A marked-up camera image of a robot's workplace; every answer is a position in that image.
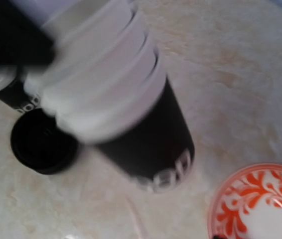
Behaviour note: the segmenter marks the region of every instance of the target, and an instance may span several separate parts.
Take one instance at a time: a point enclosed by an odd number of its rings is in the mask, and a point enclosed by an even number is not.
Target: marble surface
[[[0,102],[0,239],[138,239],[125,199],[152,239],[207,239],[217,186],[237,169],[282,163],[282,8],[268,0],[139,0],[196,145],[176,189],[136,189],[98,152],[54,176],[9,148],[18,114]]]

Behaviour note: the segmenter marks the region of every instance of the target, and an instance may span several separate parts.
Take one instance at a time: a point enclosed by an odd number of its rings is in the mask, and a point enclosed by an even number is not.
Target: black cylinder
[[[40,101],[39,97],[31,97],[25,93],[23,89],[24,76],[25,73],[18,68],[15,78],[0,90],[0,100],[22,114],[37,108]]]
[[[153,108],[133,128],[97,147],[147,191],[176,186],[194,160],[194,144],[167,80]]]

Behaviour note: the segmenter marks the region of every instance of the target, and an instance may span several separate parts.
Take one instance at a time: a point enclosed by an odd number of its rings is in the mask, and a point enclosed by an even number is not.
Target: plate rim
[[[209,211],[208,211],[208,217],[207,217],[207,229],[208,229],[209,238],[213,237],[211,224],[212,224],[213,212],[215,211],[215,205],[216,205],[216,202],[219,200],[219,198],[222,196],[222,192],[224,191],[224,189],[226,189],[228,187],[228,184],[230,182],[232,183],[238,177],[241,177],[242,175],[244,175],[247,171],[249,171],[249,170],[253,170],[253,171],[254,170],[260,170],[262,168],[267,169],[267,170],[270,170],[270,169],[282,170],[282,164],[280,164],[280,163],[255,163],[255,164],[251,164],[251,165],[242,167],[241,169],[235,171],[230,176],[228,176],[215,189],[214,196],[213,196],[213,198],[210,202],[210,205],[209,205]]]

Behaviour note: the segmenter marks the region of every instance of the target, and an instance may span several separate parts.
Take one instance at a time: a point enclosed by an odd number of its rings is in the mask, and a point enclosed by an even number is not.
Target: plate
[[[241,169],[221,186],[208,217],[209,238],[282,239],[282,165]]]

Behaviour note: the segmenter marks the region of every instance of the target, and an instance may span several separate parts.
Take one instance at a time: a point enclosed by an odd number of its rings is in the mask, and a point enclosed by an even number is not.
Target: beige countertop
[[[0,239],[207,239],[207,210],[229,174],[282,163],[282,9],[268,0],[140,0],[196,146],[176,189],[136,189],[83,148],[59,175],[22,166],[9,147],[18,114],[0,102]]]

